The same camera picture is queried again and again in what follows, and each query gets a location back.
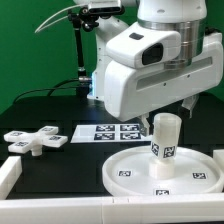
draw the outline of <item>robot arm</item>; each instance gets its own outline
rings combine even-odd
[[[141,0],[138,21],[107,44],[107,111],[121,121],[217,86],[221,33],[204,36],[205,0]]]

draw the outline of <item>white cross-shaped object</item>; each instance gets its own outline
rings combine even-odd
[[[56,135],[57,133],[58,127],[45,126],[35,133],[11,131],[4,135],[4,139],[14,142],[8,147],[9,152],[25,154],[31,151],[33,156],[40,156],[43,145],[59,148],[68,141],[68,137]]]

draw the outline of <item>white cable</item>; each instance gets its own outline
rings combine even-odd
[[[67,11],[67,10],[69,10],[69,9],[74,9],[74,8],[77,8],[77,7],[82,7],[82,6],[85,6],[85,5],[86,5],[86,4],[73,5],[73,6],[67,7],[67,8],[65,8],[65,9],[62,9],[62,10],[56,12],[54,15],[52,15],[52,16],[49,17],[47,20],[45,20],[45,21],[44,21],[44,22],[43,22],[43,23],[42,23],[42,24],[35,30],[35,33],[38,33],[38,32],[40,32],[40,31],[44,30],[45,28],[47,28],[47,27],[49,27],[49,26],[51,26],[51,25],[53,25],[53,24],[55,24],[55,23],[61,21],[62,19],[65,19],[65,17],[63,17],[63,18],[61,18],[61,19],[58,19],[58,20],[56,20],[56,21],[54,21],[54,22],[52,22],[52,23],[50,23],[50,24],[44,26],[47,22],[49,22],[51,19],[53,19],[55,16],[61,14],[62,12]]]
[[[38,30],[36,30],[35,33],[39,33],[39,32],[41,32],[41,31],[45,30],[46,28],[48,28],[48,27],[54,25],[55,23],[58,23],[58,22],[60,22],[61,20],[64,20],[64,19],[67,19],[67,18],[68,18],[67,16],[64,16],[64,17],[62,17],[62,18],[60,18],[60,19],[58,19],[58,20],[55,20],[54,22],[49,23],[49,24],[47,24],[46,26],[43,26],[43,27],[41,27],[41,28],[38,28]]]

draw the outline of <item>black tabletop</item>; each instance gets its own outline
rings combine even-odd
[[[181,102],[151,113],[177,114]],[[224,102],[210,94],[201,94],[193,117],[182,123],[179,146],[198,150],[212,156],[214,149],[224,148]],[[0,115],[0,163],[8,156],[9,143],[3,135],[20,130],[36,132],[51,125],[69,141],[59,149],[43,147],[43,154],[22,156],[23,173],[8,199],[91,197],[109,193],[102,183],[102,165],[111,155],[130,147],[150,142],[70,143],[78,124],[114,124],[120,121],[109,115],[102,103],[75,96],[30,97],[19,100]]]

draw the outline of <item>round white tray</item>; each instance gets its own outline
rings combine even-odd
[[[113,196],[169,195],[221,192],[223,173],[202,153],[177,148],[174,176],[159,180],[150,176],[153,157],[149,146],[131,148],[111,156],[103,165],[103,183]]]

